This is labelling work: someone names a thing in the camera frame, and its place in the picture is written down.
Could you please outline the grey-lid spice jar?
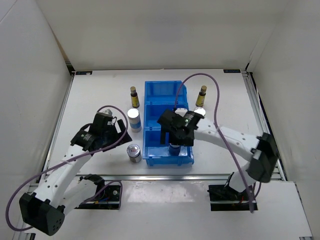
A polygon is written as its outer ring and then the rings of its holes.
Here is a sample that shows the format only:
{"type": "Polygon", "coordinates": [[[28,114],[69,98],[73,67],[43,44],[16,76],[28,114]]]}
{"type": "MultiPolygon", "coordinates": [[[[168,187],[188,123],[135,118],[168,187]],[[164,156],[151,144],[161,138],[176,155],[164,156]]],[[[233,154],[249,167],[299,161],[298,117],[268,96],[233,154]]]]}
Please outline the grey-lid spice jar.
{"type": "Polygon", "coordinates": [[[141,149],[137,144],[130,144],[126,149],[126,152],[132,163],[139,163],[142,160],[141,149]]]}
{"type": "Polygon", "coordinates": [[[180,145],[174,145],[174,144],[169,144],[168,145],[168,151],[171,156],[179,156],[181,152],[181,146],[180,145]]]}

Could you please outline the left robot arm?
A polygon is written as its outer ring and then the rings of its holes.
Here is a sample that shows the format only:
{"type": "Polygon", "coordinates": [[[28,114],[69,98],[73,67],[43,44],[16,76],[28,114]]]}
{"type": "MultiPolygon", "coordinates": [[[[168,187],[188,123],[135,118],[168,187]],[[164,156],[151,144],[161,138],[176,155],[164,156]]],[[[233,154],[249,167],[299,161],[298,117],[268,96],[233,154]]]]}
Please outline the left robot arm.
{"type": "Polygon", "coordinates": [[[51,169],[49,176],[31,194],[21,196],[19,206],[23,221],[53,236],[71,210],[103,198],[105,180],[96,174],[81,177],[76,186],[69,186],[95,153],[131,142],[127,130],[127,120],[117,119],[107,112],[97,112],[93,122],[84,125],[70,141],[62,165],[51,169]]]}

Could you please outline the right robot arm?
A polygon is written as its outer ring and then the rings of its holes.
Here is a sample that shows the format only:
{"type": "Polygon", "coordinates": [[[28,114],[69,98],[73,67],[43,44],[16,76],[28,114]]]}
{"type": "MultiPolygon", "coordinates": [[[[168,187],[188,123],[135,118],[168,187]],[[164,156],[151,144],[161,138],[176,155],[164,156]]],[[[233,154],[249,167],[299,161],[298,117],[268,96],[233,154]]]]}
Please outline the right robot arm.
{"type": "Polygon", "coordinates": [[[230,151],[231,156],[240,156],[247,163],[233,172],[224,185],[215,185],[208,191],[215,201],[253,200],[251,189],[256,182],[271,181],[278,160],[276,141],[264,132],[261,136],[220,127],[215,122],[194,111],[183,115],[165,110],[157,120],[160,124],[160,143],[192,147],[194,141],[204,141],[230,151]]]}

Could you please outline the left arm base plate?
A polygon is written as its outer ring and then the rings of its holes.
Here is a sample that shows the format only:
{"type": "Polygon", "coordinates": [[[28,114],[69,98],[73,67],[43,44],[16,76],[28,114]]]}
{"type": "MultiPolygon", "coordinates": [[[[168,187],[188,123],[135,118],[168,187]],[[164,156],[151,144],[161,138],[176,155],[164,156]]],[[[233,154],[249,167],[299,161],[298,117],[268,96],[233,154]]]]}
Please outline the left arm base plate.
{"type": "Polygon", "coordinates": [[[120,180],[106,183],[106,188],[94,200],[76,207],[79,210],[119,210],[122,203],[123,184],[120,180]]]}

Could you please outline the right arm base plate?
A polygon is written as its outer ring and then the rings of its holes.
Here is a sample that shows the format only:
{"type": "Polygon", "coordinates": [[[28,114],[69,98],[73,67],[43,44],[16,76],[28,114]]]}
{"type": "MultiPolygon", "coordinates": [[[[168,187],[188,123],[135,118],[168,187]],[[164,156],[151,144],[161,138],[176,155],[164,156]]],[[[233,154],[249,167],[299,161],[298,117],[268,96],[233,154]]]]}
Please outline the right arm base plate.
{"type": "Polygon", "coordinates": [[[249,211],[249,196],[246,190],[237,192],[224,184],[211,184],[207,190],[212,212],[249,211]]]}

